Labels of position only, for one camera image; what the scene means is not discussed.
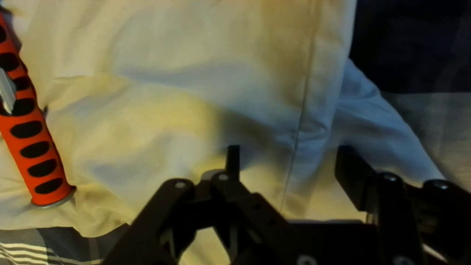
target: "orange handle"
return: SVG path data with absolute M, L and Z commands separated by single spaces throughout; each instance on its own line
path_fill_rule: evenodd
M 0 131 L 30 192 L 32 203 L 48 206 L 72 194 L 63 166 L 36 106 L 33 85 L 0 14 L 0 67 L 16 85 L 11 114 L 0 106 Z

